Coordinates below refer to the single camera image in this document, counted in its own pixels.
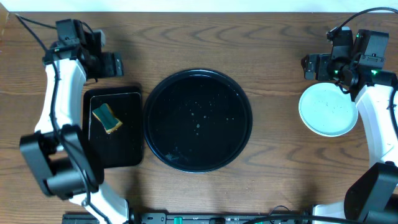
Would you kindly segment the light blue plate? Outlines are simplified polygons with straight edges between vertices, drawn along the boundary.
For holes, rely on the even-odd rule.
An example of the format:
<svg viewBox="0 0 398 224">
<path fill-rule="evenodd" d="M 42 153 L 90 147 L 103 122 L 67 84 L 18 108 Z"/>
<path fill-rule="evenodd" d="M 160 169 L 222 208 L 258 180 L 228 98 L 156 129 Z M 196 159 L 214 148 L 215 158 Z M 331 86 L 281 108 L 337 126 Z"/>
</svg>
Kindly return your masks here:
<svg viewBox="0 0 398 224">
<path fill-rule="evenodd" d="M 358 109 L 350 95 L 332 83 L 308 87 L 299 99 L 298 112 L 308 129 L 326 137 L 348 133 L 358 120 Z"/>
</svg>

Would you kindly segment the green and yellow sponge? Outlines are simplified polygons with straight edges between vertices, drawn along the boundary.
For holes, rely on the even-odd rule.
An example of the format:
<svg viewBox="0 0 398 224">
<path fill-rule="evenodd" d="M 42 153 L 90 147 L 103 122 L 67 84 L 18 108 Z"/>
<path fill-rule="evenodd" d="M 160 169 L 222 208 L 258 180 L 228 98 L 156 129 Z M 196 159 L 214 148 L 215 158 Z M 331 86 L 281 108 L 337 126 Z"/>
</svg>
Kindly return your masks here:
<svg viewBox="0 0 398 224">
<path fill-rule="evenodd" d="M 92 111 L 93 116 L 103 125 L 107 134 L 111 134 L 123 125 L 113 113 L 113 110 L 107 103 Z"/>
</svg>

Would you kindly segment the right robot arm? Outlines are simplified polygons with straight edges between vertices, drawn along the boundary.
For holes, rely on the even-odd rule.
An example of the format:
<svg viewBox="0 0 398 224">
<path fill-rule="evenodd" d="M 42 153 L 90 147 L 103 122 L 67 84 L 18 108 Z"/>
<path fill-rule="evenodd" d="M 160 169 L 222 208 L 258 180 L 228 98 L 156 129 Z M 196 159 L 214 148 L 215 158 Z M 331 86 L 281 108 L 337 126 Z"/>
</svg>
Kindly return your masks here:
<svg viewBox="0 0 398 224">
<path fill-rule="evenodd" d="M 305 79 L 318 80 L 299 99 L 303 123 L 319 135 L 337 137 L 361 119 L 369 150 L 369 170 L 343 201 L 314 206 L 314 216 L 397 223 L 397 77 L 376 60 L 360 53 L 302 59 Z"/>
</svg>

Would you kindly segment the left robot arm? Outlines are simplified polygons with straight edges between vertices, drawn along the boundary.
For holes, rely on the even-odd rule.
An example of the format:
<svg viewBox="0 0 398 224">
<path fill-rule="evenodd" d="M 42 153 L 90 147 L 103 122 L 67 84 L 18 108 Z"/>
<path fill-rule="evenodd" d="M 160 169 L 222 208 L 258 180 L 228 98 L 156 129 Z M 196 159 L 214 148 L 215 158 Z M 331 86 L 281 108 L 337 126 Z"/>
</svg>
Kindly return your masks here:
<svg viewBox="0 0 398 224">
<path fill-rule="evenodd" d="M 100 223 L 128 223 L 129 205 L 105 181 L 97 153 L 81 129 L 81 94 L 88 79 L 121 76 L 121 61 L 103 52 L 102 30 L 58 29 L 45 50 L 44 106 L 20 151 L 41 191 L 84 207 Z"/>
</svg>

